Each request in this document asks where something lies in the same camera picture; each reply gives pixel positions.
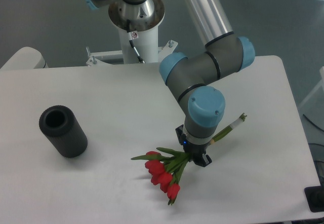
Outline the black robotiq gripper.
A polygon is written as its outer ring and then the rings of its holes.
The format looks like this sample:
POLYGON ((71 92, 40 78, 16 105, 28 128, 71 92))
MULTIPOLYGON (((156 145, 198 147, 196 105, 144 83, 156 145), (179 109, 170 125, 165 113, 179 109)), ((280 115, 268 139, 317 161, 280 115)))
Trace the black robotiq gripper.
POLYGON ((178 141, 186 153, 191 155, 190 161, 193 161, 196 165, 206 167, 212 163, 212 159, 206 154, 208 142, 204 144, 194 144, 194 140, 189 138, 189 134, 185 134, 184 125, 180 125, 175 129, 178 141))

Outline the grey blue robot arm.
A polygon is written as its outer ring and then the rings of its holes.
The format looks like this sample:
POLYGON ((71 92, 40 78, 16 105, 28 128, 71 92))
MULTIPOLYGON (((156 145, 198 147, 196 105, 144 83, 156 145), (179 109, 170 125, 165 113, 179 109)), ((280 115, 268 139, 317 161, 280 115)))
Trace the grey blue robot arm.
POLYGON ((211 83, 250 66, 255 59, 253 44, 234 34, 219 0, 185 0, 205 46, 193 58, 159 50, 158 26, 165 16, 161 0, 85 1, 93 10, 108 6, 124 64, 159 63, 164 83, 185 114, 184 124, 176 130, 180 144, 195 164, 210 164, 206 150, 225 110, 224 96, 211 83))

